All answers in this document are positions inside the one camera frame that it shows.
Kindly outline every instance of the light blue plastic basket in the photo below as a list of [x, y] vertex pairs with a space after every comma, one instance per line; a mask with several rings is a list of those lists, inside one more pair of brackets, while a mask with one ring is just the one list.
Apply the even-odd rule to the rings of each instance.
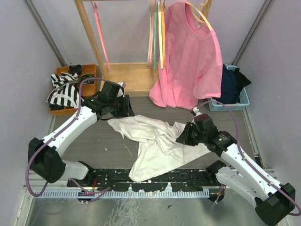
[[[235, 68], [237, 68], [234, 65], [227, 65], [227, 68], [229, 70], [234, 71]], [[248, 98], [248, 95], [246, 94], [246, 89], [244, 88], [240, 95], [240, 103], [237, 104], [232, 104], [232, 105], [226, 105], [231, 111], [241, 111], [243, 110], [246, 106], [250, 105], [250, 101]], [[222, 105], [219, 105], [218, 103], [209, 103], [209, 109], [211, 112], [220, 112], [220, 111], [226, 111], [227, 109], [224, 108]]]

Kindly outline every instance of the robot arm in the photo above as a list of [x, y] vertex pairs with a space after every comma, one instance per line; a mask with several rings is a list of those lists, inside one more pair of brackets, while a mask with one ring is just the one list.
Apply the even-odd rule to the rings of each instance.
[[[204, 143], [211, 152], [239, 172], [238, 174], [225, 163], [216, 161], [206, 169], [211, 179], [216, 179], [247, 199], [257, 215], [269, 226], [276, 225], [294, 209], [294, 204], [279, 192], [282, 190], [295, 200], [295, 189], [292, 185], [283, 185], [266, 173], [242, 148], [239, 150], [237, 141], [228, 132], [218, 131], [207, 114], [201, 114], [197, 107], [191, 113], [194, 115], [193, 122], [186, 124], [176, 141], [191, 146]], [[270, 183], [259, 174], [268, 178]]]
[[93, 178], [91, 167], [83, 162], [63, 161], [61, 156], [67, 147], [89, 126], [109, 113], [113, 117], [134, 116], [128, 95], [124, 95], [122, 83], [106, 81], [102, 91], [87, 98], [81, 105], [80, 113], [71, 116], [63, 125], [42, 140], [34, 138], [29, 143], [28, 161], [34, 153], [51, 140], [36, 156], [31, 170], [49, 183], [61, 178], [84, 180], [88, 184]]

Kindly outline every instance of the wooden shelf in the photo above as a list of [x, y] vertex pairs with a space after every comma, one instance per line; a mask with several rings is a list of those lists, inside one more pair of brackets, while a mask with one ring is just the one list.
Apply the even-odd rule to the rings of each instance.
[[[68, 73], [69, 67], [58, 67], [56, 69], [56, 74], [61, 75], [62, 72]], [[84, 74], [93, 74], [95, 77], [97, 77], [97, 69], [96, 65], [83, 65], [83, 70], [81, 75], [79, 75], [79, 82], [78, 86], [80, 85], [80, 78]], [[93, 84], [84, 84], [82, 88], [82, 96], [83, 97], [90, 97], [94, 95], [97, 92], [97, 80], [94, 80]], [[50, 113], [53, 116], [60, 116], [60, 115], [67, 115], [67, 114], [74, 114], [77, 109], [73, 107], [64, 107], [62, 110], [51, 110]]]
[[146, 63], [111, 64], [107, 71], [108, 80], [126, 83], [125, 92], [130, 96], [146, 97], [159, 78], [156, 70], [147, 67]]

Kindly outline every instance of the striped clothing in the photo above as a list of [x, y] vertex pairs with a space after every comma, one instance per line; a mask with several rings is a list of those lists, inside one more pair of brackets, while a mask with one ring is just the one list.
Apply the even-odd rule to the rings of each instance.
[[49, 94], [48, 103], [66, 107], [79, 107], [79, 93], [73, 85], [79, 81], [77, 74], [52, 74], [51, 81], [55, 89]]

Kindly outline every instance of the shirt tag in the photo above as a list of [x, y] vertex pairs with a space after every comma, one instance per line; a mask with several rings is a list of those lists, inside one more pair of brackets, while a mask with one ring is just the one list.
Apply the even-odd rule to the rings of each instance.
[[201, 25], [199, 24], [198, 21], [196, 21], [196, 26], [197, 26], [198, 29], [201, 27]]

